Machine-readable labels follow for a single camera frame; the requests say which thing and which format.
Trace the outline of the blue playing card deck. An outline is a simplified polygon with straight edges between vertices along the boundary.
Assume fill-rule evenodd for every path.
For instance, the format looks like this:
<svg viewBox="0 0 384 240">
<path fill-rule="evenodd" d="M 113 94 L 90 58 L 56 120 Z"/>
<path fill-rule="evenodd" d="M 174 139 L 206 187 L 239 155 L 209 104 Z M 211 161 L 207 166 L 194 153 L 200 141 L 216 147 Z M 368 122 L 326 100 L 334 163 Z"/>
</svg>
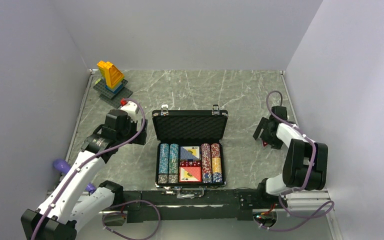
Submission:
<svg viewBox="0 0 384 240">
<path fill-rule="evenodd" d="M 201 149 L 200 146 L 180 146 L 179 159 L 185 161 L 200 161 Z"/>
</svg>

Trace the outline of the black poker chip case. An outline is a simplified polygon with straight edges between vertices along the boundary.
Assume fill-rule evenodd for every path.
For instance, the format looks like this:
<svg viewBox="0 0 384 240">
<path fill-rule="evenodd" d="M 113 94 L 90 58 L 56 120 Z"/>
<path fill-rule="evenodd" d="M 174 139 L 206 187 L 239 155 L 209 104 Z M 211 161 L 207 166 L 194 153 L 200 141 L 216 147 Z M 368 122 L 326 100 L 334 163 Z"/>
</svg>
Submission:
<svg viewBox="0 0 384 240">
<path fill-rule="evenodd" d="M 159 141 L 155 186 L 158 189 L 221 188 L 226 185 L 222 139 L 229 113 L 212 109 L 152 111 Z"/>
</svg>

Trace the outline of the red die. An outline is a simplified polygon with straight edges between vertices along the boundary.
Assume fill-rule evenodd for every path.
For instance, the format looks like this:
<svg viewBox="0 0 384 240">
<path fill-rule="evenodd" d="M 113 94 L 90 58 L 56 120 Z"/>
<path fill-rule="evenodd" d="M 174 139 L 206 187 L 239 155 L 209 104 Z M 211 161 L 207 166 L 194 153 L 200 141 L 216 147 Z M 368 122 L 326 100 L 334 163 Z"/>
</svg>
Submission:
<svg viewBox="0 0 384 240">
<path fill-rule="evenodd" d="M 182 163 L 183 167 L 193 167 L 194 166 L 193 161 L 182 161 L 181 163 Z"/>
<path fill-rule="evenodd" d="M 193 167 L 200 167 L 202 165 L 202 162 L 201 161 L 193 161 L 192 162 L 192 166 Z"/>
</svg>

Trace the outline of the red playing card deck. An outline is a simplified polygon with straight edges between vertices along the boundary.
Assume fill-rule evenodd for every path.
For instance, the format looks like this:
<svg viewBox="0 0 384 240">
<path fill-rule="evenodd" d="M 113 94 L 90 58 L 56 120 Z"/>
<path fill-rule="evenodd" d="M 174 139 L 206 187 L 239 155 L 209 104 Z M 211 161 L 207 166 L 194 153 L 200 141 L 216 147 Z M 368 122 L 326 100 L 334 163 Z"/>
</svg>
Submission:
<svg viewBox="0 0 384 240">
<path fill-rule="evenodd" d="M 200 183 L 202 181 L 202 169 L 200 166 L 180 166 L 180 183 Z"/>
</svg>

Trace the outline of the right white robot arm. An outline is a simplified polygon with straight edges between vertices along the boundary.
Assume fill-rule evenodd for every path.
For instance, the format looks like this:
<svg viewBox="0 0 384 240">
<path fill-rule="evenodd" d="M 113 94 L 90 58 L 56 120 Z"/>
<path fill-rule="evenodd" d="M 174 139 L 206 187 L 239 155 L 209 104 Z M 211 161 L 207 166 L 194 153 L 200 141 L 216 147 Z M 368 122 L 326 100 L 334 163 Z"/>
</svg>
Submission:
<svg viewBox="0 0 384 240">
<path fill-rule="evenodd" d="M 322 190 L 327 180 L 328 146 L 311 140 L 298 126 L 288 121 L 284 106 L 273 106 L 268 118 L 262 117 L 254 134 L 264 147 L 287 147 L 282 173 L 263 179 L 257 187 L 256 203 L 268 208 L 278 195 L 295 191 Z"/>
</svg>

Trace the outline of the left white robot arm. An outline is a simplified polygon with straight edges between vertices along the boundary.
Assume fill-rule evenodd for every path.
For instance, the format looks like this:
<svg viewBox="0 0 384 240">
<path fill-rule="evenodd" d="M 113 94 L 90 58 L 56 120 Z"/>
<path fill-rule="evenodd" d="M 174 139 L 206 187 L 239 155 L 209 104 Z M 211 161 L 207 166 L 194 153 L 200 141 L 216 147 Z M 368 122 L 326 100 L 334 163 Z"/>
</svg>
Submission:
<svg viewBox="0 0 384 240">
<path fill-rule="evenodd" d="M 112 109 L 88 136 L 63 180 L 35 210 L 27 209 L 21 224 L 28 240 L 74 240 L 81 228 L 101 210 L 119 209 L 124 203 L 123 187 L 104 181 L 94 193 L 79 201 L 87 185 L 126 144 L 144 145 L 147 120 L 137 103 Z"/>
</svg>

